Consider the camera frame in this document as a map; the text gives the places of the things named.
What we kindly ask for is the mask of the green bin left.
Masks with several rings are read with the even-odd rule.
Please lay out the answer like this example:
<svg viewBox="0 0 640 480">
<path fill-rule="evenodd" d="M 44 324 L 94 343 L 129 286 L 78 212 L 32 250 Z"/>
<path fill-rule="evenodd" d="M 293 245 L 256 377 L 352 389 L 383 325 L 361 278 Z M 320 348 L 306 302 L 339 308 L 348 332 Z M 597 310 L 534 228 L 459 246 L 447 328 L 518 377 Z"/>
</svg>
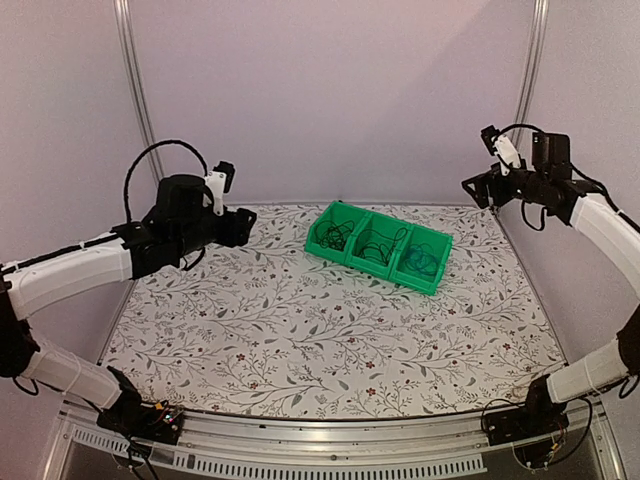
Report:
<svg viewBox="0 0 640 480">
<path fill-rule="evenodd" d="M 308 231 L 305 252 L 345 265 L 356 239 L 356 231 L 367 219 L 362 208 L 334 201 Z"/>
</svg>

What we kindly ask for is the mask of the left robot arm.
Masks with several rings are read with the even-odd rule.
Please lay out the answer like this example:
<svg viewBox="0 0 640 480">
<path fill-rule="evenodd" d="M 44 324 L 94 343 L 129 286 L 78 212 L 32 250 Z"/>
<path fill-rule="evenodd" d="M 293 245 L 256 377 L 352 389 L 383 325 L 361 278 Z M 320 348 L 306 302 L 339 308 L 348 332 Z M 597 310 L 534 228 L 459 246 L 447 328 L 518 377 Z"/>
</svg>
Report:
<svg viewBox="0 0 640 480">
<path fill-rule="evenodd" d="M 28 320 L 86 291 L 180 267 L 185 257 L 203 255 L 210 244 L 246 245 L 257 215 L 225 206 L 229 183 L 224 172 L 170 176 L 160 182 L 142 220 L 128 220 L 92 240 L 2 268 L 2 377 L 30 379 L 80 397 L 108 411 L 126 433 L 141 433 L 149 415 L 126 376 L 35 335 Z"/>
</svg>

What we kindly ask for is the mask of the front aluminium rail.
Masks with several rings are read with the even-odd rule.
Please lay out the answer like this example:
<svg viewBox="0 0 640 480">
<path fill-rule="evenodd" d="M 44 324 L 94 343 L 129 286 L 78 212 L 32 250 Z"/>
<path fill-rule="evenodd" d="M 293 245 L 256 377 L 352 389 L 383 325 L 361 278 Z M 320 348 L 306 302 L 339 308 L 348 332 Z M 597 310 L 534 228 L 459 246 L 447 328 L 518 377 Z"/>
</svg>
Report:
<svg viewBox="0 0 640 480">
<path fill-rule="evenodd" d="M 303 421 L 190 412 L 174 445 L 136 453 L 68 401 L 56 422 L 47 479 L 626 479 L 606 412 L 576 402 L 567 424 L 510 439 L 492 419 L 509 405 L 391 420 Z"/>
</svg>

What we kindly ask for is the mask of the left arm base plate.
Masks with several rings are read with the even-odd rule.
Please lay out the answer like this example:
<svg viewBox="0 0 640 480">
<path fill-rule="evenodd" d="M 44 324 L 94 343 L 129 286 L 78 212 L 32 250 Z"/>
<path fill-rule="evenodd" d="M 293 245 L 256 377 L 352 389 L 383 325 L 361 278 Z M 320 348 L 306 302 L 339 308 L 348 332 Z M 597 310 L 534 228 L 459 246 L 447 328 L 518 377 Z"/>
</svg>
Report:
<svg viewBox="0 0 640 480">
<path fill-rule="evenodd" d="M 145 404 L 135 400 L 116 402 L 99 413 L 97 425 L 125 438 L 176 445 L 184 424 L 184 409 L 166 401 Z"/>
</svg>

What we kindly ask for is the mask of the green bin middle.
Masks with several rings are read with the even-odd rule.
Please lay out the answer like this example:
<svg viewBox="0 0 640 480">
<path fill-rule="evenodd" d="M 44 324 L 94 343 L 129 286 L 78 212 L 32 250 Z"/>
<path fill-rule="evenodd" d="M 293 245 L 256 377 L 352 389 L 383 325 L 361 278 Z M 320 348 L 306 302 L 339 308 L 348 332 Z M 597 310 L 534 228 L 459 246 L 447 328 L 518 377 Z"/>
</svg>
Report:
<svg viewBox="0 0 640 480">
<path fill-rule="evenodd" d="M 412 230 L 408 222 L 369 212 L 364 224 L 356 231 L 346 265 L 388 280 Z"/>
</svg>

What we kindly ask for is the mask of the right aluminium frame post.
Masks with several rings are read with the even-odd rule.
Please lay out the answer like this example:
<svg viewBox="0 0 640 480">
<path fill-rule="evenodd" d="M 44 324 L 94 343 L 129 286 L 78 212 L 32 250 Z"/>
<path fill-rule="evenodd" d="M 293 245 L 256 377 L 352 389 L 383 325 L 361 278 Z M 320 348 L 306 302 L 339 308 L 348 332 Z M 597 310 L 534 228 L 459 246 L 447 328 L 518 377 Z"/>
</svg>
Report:
<svg viewBox="0 0 640 480">
<path fill-rule="evenodd" d="M 534 1 L 523 77 L 515 113 L 516 124 L 524 124 L 528 121 L 544 50 L 549 4 L 548 0 Z"/>
</svg>

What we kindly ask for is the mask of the floral table mat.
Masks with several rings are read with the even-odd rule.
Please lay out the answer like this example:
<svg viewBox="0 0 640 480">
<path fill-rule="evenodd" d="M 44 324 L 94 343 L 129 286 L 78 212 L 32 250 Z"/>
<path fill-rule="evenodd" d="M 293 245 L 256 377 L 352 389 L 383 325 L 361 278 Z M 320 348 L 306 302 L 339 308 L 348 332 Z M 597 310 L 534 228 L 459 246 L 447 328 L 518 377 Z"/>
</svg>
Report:
<svg viewBox="0 0 640 480">
<path fill-rule="evenodd" d="M 103 361 L 149 400 L 312 419 L 392 418 L 518 402 L 564 356 L 493 216 L 384 205 L 453 237 L 426 296 L 308 255 L 318 205 L 264 205 L 245 248 L 140 280 Z"/>
</svg>

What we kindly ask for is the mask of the green bin right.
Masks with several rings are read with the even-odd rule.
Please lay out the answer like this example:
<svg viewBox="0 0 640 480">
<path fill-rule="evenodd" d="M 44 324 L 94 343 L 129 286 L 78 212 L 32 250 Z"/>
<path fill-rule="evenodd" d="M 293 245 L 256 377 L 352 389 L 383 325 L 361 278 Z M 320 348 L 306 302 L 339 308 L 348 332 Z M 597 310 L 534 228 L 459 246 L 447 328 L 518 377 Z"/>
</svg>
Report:
<svg viewBox="0 0 640 480">
<path fill-rule="evenodd" d="M 453 237 L 414 225 L 398 256 L 390 280 L 419 293 L 433 296 L 444 276 Z"/>
</svg>

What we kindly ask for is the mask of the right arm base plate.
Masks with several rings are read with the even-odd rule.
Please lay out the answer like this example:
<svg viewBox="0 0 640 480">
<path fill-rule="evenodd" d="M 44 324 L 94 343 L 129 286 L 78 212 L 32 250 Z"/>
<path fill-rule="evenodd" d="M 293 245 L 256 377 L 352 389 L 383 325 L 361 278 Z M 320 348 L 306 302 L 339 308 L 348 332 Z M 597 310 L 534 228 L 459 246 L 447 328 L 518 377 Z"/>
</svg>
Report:
<svg viewBox="0 0 640 480">
<path fill-rule="evenodd" d="M 516 460 L 527 469 L 547 468 L 564 446 L 569 427 L 564 412 L 531 415 L 524 406 L 483 412 L 481 429 L 490 446 L 511 445 Z"/>
</svg>

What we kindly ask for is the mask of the green bin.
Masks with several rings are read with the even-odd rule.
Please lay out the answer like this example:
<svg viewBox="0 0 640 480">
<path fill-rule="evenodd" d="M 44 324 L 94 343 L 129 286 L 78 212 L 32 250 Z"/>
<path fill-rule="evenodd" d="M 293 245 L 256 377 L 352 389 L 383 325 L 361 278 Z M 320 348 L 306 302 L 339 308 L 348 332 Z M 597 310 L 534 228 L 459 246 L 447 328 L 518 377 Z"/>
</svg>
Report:
<svg viewBox="0 0 640 480">
<path fill-rule="evenodd" d="M 364 224 L 356 231 L 346 265 L 388 280 L 412 230 L 408 222 L 369 212 Z"/>
<path fill-rule="evenodd" d="M 334 201 L 308 231 L 305 252 L 345 265 L 356 239 L 356 231 L 367 219 L 362 208 Z"/>
<path fill-rule="evenodd" d="M 398 256 L 390 280 L 419 293 L 433 296 L 444 276 L 453 237 L 414 225 Z"/>
</svg>

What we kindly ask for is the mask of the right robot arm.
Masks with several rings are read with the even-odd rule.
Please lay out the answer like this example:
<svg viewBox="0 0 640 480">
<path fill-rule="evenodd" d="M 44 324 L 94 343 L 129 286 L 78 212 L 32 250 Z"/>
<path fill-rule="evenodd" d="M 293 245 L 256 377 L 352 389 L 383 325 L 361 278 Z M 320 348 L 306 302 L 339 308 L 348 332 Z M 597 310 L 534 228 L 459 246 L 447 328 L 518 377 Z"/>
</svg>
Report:
<svg viewBox="0 0 640 480">
<path fill-rule="evenodd" d="M 570 138 L 526 125 L 531 157 L 523 159 L 511 142 L 514 125 L 484 128 L 481 139 L 495 163 L 463 181 L 463 189 L 482 209 L 512 201 L 536 205 L 544 219 L 555 218 L 579 233 L 604 262 L 619 272 L 633 291 L 639 289 L 639 226 L 618 207 L 605 185 L 582 172 L 571 159 Z M 491 442 L 544 435 L 566 428 L 569 402 L 639 383 L 639 314 L 633 312 L 614 338 L 529 385 L 524 403 L 487 415 L 482 426 Z"/>
</svg>

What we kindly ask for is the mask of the aluminium frame post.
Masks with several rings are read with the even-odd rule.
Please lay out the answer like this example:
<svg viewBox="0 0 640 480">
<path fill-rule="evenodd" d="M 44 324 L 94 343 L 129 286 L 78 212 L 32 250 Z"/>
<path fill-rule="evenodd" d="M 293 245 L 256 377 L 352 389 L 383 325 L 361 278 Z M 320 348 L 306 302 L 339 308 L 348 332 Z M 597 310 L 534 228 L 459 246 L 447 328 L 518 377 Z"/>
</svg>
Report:
<svg viewBox="0 0 640 480">
<path fill-rule="evenodd" d="M 534 1 L 523 77 L 515 113 L 516 124 L 524 124 L 528 121 L 544 50 L 549 4 L 548 0 Z"/>
<path fill-rule="evenodd" d="M 130 97 L 134 109 L 134 116 L 144 147 L 157 142 L 153 128 L 151 114 L 146 98 L 142 69 L 139 62 L 131 5 L 127 0 L 112 2 L 115 14 L 115 24 L 124 63 L 125 77 L 128 82 Z"/>
</svg>

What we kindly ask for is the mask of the left aluminium frame post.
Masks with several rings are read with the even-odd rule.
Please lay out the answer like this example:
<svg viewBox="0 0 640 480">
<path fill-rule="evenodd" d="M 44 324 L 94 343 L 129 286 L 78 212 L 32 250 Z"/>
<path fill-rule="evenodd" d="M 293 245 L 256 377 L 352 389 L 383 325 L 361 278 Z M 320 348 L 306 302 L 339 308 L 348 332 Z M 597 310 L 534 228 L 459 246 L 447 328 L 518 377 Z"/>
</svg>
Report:
<svg viewBox="0 0 640 480">
<path fill-rule="evenodd" d="M 142 69 L 139 62 L 131 5 L 127 0 L 112 2 L 115 14 L 115 24 L 124 63 L 125 77 L 128 82 L 130 97 L 134 109 L 134 116 L 144 147 L 157 142 L 153 128 L 151 114 L 146 98 Z"/>
</svg>

